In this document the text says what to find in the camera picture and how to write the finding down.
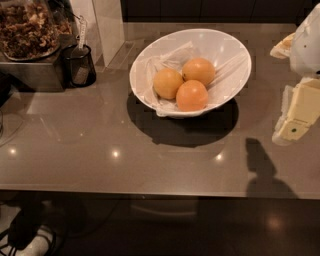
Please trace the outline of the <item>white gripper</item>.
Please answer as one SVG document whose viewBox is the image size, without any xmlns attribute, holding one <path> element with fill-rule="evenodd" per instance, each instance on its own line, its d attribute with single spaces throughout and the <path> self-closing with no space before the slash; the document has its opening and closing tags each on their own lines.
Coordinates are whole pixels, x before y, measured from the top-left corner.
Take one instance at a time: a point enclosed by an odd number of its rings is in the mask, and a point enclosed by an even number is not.
<svg viewBox="0 0 320 256">
<path fill-rule="evenodd" d="M 294 33 L 278 42 L 272 57 L 290 59 L 290 68 L 301 77 L 319 77 L 320 73 L 320 3 Z M 301 139 L 320 118 L 320 80 L 303 78 L 295 87 L 286 86 L 282 95 L 281 116 L 272 141 L 287 146 Z"/>
</svg>

